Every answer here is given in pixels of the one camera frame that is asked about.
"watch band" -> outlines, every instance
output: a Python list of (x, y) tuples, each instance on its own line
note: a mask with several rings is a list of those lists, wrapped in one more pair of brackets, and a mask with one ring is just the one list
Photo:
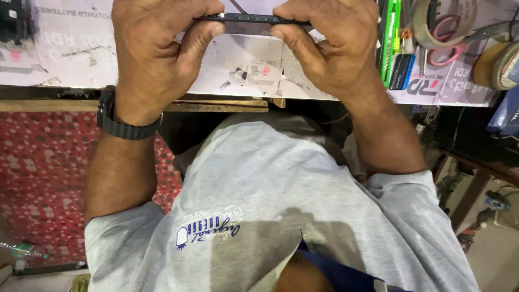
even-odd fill
[(97, 125), (108, 134), (125, 140), (144, 140), (155, 134), (158, 126), (162, 123), (160, 116), (153, 124), (148, 126), (132, 126), (113, 120), (113, 108), (115, 102), (115, 86), (109, 85), (101, 93), (99, 98)]

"gray t-shirt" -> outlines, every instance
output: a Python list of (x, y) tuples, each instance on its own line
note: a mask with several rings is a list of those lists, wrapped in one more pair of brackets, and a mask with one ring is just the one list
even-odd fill
[(298, 116), (232, 116), (169, 214), (150, 202), (87, 225), (91, 291), (272, 291), (302, 238), (394, 287), (479, 290), (431, 172), (376, 174), (365, 188), (330, 145)]

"man's left hand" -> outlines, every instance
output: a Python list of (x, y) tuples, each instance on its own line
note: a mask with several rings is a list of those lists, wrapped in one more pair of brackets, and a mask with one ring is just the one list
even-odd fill
[(112, 9), (119, 81), (115, 118), (126, 124), (152, 124), (198, 76), (211, 40), (225, 32), (216, 21), (191, 20), (224, 11), (218, 0), (115, 0)]

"printed logo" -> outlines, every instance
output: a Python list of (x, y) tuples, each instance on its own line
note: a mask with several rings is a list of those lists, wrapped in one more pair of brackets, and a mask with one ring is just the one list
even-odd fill
[(240, 231), (242, 218), (242, 210), (235, 205), (228, 206), (224, 212), (199, 211), (184, 216), (183, 226), (176, 233), (176, 249), (183, 250), (189, 241), (212, 241), (215, 237), (227, 241), (229, 235), (234, 237)]

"hand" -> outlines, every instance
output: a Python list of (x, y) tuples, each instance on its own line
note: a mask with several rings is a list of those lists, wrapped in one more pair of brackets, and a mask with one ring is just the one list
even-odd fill
[(115, 118), (135, 126), (153, 123), (186, 94), (211, 40), (225, 32), (216, 21), (192, 18), (224, 11), (218, 0), (115, 0), (112, 10), (119, 81)]
[(294, 52), (318, 89), (347, 103), (365, 88), (382, 84), (375, 69), (378, 6), (374, 0), (289, 0), (274, 8), (273, 14), (310, 21), (326, 37), (315, 44), (301, 26), (293, 24), (270, 30)]

